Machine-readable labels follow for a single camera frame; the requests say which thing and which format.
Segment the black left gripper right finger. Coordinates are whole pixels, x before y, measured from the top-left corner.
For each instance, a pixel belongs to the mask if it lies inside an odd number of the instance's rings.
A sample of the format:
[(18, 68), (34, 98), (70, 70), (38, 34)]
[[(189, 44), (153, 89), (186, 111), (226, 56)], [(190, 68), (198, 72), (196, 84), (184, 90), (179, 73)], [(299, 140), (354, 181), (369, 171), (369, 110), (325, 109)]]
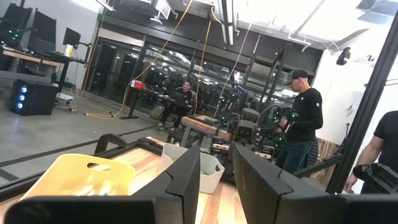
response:
[(236, 187), (248, 224), (342, 224), (342, 199), (232, 145)]

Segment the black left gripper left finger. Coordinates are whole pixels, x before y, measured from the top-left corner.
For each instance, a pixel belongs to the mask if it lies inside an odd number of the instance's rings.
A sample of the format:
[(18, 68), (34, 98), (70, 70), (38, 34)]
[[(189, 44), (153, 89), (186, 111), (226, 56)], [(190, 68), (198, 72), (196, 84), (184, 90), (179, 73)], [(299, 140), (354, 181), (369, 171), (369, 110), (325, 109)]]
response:
[(200, 188), (200, 150), (193, 146), (133, 194), (137, 224), (195, 224)]

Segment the white plastic bin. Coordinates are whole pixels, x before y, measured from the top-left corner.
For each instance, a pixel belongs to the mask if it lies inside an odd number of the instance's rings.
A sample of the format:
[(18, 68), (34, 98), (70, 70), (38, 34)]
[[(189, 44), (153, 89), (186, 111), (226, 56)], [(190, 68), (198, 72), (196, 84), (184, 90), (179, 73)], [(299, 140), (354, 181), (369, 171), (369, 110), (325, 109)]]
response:
[[(165, 143), (160, 157), (158, 174), (171, 166), (188, 149), (178, 145)], [(224, 173), (224, 166), (212, 155), (200, 153), (200, 192), (212, 194)]]

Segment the wooden background table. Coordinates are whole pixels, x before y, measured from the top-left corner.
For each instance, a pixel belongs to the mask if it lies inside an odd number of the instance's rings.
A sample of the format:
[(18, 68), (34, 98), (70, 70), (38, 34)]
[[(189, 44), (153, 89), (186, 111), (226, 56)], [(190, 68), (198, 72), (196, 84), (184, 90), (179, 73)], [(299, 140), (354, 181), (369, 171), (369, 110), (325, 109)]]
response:
[(231, 139), (231, 135), (229, 132), (205, 123), (206, 118), (210, 117), (204, 114), (200, 114), (196, 116), (188, 115), (182, 118), (182, 125), (185, 126), (185, 130), (183, 132), (180, 146), (189, 148), (194, 143), (201, 146), (203, 138), (205, 136), (208, 136), (209, 140), (211, 140), (213, 136), (224, 139), (226, 141), (229, 141)]

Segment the wooden pallet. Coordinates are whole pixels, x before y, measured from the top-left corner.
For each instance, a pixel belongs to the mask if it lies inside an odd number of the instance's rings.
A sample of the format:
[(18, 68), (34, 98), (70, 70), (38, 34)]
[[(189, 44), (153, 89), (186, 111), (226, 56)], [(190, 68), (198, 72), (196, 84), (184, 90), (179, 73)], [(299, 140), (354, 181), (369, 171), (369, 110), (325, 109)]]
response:
[[(317, 163), (323, 162), (325, 159), (332, 157), (341, 146), (330, 141), (318, 138), (318, 158)], [(334, 171), (335, 165), (326, 169), (313, 173), (310, 177), (319, 181), (323, 185), (327, 185)]]

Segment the grey bag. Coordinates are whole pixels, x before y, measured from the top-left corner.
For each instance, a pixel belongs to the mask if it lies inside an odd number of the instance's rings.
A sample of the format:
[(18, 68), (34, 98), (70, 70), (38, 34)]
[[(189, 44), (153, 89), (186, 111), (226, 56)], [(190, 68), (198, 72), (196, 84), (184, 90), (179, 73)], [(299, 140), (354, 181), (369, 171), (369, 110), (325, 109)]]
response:
[(155, 105), (149, 113), (149, 116), (152, 119), (160, 120), (163, 116), (163, 113), (165, 111), (165, 106), (164, 105)]

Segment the person standing with cap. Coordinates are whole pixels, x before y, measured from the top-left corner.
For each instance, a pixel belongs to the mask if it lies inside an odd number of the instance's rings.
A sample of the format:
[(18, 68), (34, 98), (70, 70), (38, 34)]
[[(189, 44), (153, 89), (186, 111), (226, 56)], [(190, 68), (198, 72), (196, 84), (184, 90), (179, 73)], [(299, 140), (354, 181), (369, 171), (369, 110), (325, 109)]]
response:
[(298, 93), (292, 105), (298, 118), (286, 132), (286, 143), (277, 156), (276, 166), (294, 173), (311, 150), (315, 131), (323, 126), (322, 96), (309, 85), (308, 74), (304, 70), (291, 71), (287, 83), (292, 91)]

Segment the person seated at table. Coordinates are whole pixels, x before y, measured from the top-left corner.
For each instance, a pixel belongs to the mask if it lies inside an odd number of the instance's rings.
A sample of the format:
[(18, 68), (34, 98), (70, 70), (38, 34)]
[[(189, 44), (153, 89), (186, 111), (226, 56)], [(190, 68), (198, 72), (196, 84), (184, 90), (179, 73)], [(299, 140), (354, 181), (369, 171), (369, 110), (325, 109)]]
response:
[[(184, 81), (182, 87), (178, 87), (174, 90), (174, 92), (177, 92), (177, 101), (181, 104), (185, 105), (193, 105), (193, 101), (196, 97), (196, 93), (191, 90), (192, 86), (189, 81)], [(167, 118), (172, 114), (176, 114), (177, 118), (173, 124), (173, 126), (170, 127), (171, 131), (175, 131), (181, 123), (181, 120), (184, 116), (186, 116), (189, 113), (189, 109), (184, 106), (176, 105), (176, 104), (169, 104), (168, 107), (165, 109), (163, 112), (163, 115), (160, 119), (160, 123), (158, 124), (158, 128), (160, 130), (164, 129), (165, 122)]]

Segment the black table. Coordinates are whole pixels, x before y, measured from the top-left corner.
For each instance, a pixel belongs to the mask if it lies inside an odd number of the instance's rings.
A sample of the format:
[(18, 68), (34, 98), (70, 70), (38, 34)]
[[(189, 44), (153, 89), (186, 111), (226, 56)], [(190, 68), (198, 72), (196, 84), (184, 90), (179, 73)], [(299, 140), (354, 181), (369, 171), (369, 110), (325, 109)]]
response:
[(138, 89), (134, 87), (128, 87), (127, 90), (131, 91), (131, 102), (130, 102), (130, 110), (127, 116), (120, 117), (119, 119), (136, 119), (138, 116), (133, 115), (134, 109), (136, 107), (137, 98), (140, 93), (153, 96), (161, 101), (166, 101), (168, 103), (178, 105), (184, 107), (188, 110), (192, 109), (192, 105), (189, 105), (183, 101), (183, 95), (181, 93), (177, 93), (176, 91), (171, 91), (169, 95), (162, 95), (160, 93), (154, 92), (152, 90), (148, 90), (146, 88)]

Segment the yellow plastic bin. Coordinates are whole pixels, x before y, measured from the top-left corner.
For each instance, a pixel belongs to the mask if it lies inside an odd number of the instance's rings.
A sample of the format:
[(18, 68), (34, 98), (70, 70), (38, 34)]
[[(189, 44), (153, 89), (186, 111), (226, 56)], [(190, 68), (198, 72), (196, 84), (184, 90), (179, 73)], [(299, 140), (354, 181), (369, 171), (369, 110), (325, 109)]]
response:
[(84, 154), (64, 154), (21, 197), (131, 195), (129, 164)]

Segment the person beside table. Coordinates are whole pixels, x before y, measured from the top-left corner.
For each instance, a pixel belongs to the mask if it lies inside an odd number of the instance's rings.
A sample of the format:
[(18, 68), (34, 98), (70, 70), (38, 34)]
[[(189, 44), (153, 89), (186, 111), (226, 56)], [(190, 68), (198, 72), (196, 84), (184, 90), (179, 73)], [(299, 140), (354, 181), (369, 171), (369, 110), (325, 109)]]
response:
[(376, 159), (398, 173), (398, 111), (387, 112), (380, 119), (355, 166), (373, 164)]

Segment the black computer tower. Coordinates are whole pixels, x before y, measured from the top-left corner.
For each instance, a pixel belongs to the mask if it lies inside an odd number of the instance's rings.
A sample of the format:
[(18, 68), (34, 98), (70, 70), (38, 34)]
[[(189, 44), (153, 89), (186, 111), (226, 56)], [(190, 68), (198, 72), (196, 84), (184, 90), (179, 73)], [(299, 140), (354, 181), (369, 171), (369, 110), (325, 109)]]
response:
[(48, 83), (16, 80), (12, 86), (10, 110), (22, 115), (51, 115), (57, 87)]

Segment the ceiling light bar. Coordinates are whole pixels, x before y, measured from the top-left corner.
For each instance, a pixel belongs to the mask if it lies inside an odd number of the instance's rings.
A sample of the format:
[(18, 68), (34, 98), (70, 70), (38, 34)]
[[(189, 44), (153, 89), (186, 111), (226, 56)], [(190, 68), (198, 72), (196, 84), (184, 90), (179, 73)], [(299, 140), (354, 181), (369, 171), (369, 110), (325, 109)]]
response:
[(234, 9), (233, 0), (217, 0), (223, 40), (227, 46), (233, 45)]

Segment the small black desk monitor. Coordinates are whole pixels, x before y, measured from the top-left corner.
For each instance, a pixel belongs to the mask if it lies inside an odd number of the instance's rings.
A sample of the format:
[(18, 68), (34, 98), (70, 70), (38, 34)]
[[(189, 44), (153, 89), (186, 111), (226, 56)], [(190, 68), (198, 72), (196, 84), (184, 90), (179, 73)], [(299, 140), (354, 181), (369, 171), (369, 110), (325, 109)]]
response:
[(71, 45), (74, 49), (77, 49), (80, 44), (80, 39), (80, 33), (67, 27), (63, 38), (63, 45)]

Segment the wooden desk black frame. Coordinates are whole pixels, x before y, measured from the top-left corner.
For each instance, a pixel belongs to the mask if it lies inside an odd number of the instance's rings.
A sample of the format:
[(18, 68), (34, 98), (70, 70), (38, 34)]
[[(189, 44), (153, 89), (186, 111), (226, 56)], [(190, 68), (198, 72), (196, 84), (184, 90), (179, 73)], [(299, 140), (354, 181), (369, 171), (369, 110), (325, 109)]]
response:
[(69, 67), (69, 63), (76, 62), (76, 63), (80, 63), (80, 64), (86, 66), (89, 49), (90, 49), (90, 45), (88, 45), (86, 59), (80, 60), (80, 59), (74, 58), (74, 57), (67, 57), (58, 52), (49, 52), (48, 58), (36, 57), (33, 55), (25, 54), (24, 52), (21, 52), (16, 49), (6, 47), (5, 45), (0, 45), (0, 78), (7, 79), (7, 80), (21, 79), (21, 80), (28, 80), (28, 81), (34, 81), (34, 82), (46, 82), (46, 83), (50, 83), (50, 81), (51, 81), (51, 74), (41, 77), (41, 76), (37, 76), (37, 75), (34, 76), (34, 75), (28, 75), (25, 73), (1, 70), (1, 67), (4, 62), (4, 57), (18, 58), (18, 59), (22, 59), (22, 60), (29, 61), (29, 62), (35, 62), (38, 65), (49, 65), (52, 67), (58, 67), (60, 64), (63, 64), (62, 74), (60, 77), (60, 81), (58, 83), (58, 90), (57, 90), (58, 92), (61, 92), (63, 89), (64, 83), (65, 83), (65, 78), (66, 78), (67, 70)]

